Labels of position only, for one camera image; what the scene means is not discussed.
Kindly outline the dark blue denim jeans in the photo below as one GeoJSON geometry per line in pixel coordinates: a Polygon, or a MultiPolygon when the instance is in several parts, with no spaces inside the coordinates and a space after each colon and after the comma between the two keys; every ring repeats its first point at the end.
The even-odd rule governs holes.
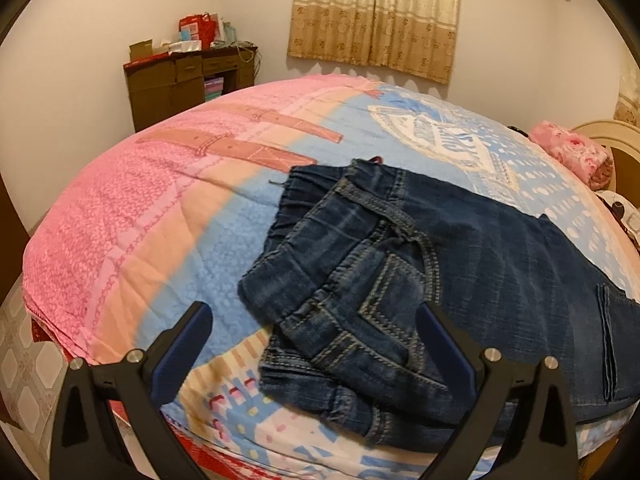
{"type": "Polygon", "coordinates": [[[422,174],[295,167],[238,293],[272,328],[260,390],[374,445],[436,452],[464,413],[422,304],[510,360],[557,358],[578,422],[638,401],[638,304],[546,216],[422,174]]]}

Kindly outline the white patterned pillow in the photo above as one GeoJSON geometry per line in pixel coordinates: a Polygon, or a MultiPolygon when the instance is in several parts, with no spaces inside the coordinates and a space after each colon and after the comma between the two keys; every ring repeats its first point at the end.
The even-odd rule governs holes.
{"type": "Polygon", "coordinates": [[[631,243],[634,244],[634,248],[639,249],[640,214],[638,209],[624,196],[616,192],[600,190],[596,194],[627,234],[631,243]]]}

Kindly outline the pink and blue bedspread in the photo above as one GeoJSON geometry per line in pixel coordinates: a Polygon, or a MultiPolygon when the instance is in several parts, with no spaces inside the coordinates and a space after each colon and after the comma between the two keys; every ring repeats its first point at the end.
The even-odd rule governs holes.
{"type": "Polygon", "coordinates": [[[639,256],[605,206],[524,136],[428,94],[346,75],[270,82],[123,140],[81,171],[28,243],[27,310],[93,364],[149,347],[196,300],[214,328],[164,414],[204,468],[244,478],[414,479],[430,456],[370,448],[258,388],[268,342],[236,286],[262,250],[288,170],[381,156],[545,214],[628,296],[639,256]]]}

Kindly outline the pink floral folded blanket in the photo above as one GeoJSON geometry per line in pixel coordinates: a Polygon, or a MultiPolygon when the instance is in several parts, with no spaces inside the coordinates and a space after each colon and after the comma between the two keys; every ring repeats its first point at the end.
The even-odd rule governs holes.
{"type": "Polygon", "coordinates": [[[599,143],[553,122],[540,122],[528,135],[591,191],[607,188],[614,174],[612,155],[599,143]]]}

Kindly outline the cream and brown headboard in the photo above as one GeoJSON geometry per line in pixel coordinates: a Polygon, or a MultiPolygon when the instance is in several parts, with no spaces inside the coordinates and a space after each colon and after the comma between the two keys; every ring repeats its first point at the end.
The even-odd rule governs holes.
{"type": "Polygon", "coordinates": [[[574,130],[611,152],[614,176],[610,189],[639,206],[639,128],[620,120],[596,120],[574,130]]]}

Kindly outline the beige curtain at right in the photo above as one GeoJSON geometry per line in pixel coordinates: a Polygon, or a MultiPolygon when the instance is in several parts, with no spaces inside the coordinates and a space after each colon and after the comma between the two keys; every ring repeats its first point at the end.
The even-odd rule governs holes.
{"type": "Polygon", "coordinates": [[[620,62],[620,88],[614,118],[635,127],[640,125],[639,84],[639,66],[629,52],[624,52],[620,62]]]}

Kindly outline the dark brown wooden desk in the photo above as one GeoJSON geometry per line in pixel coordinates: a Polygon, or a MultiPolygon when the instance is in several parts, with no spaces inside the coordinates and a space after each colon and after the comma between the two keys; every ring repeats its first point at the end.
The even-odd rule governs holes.
{"type": "Polygon", "coordinates": [[[254,86],[258,47],[240,44],[158,54],[124,65],[134,130],[158,124],[206,101],[254,86]]]}

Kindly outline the cardboard box on desk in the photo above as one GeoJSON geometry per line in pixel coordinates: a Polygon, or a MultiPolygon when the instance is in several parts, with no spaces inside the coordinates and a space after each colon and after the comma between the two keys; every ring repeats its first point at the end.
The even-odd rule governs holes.
{"type": "Polygon", "coordinates": [[[167,48],[160,46],[154,47],[153,40],[142,40],[129,46],[129,61],[137,62],[152,58],[154,55],[161,55],[167,52],[167,48]]]}

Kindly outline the red gift bag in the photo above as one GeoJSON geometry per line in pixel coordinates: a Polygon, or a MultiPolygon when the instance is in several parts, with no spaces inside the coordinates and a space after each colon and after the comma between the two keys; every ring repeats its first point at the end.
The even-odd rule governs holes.
{"type": "Polygon", "coordinates": [[[201,41],[203,50],[208,50],[215,42],[218,22],[216,15],[209,13],[192,14],[178,21],[180,35],[193,41],[201,41]]]}

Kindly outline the beige patterned window curtain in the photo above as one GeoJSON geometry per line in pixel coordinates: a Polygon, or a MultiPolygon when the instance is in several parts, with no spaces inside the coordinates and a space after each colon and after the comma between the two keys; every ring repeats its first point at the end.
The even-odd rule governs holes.
{"type": "Polygon", "coordinates": [[[460,0],[293,0],[288,56],[449,84],[460,0]]]}

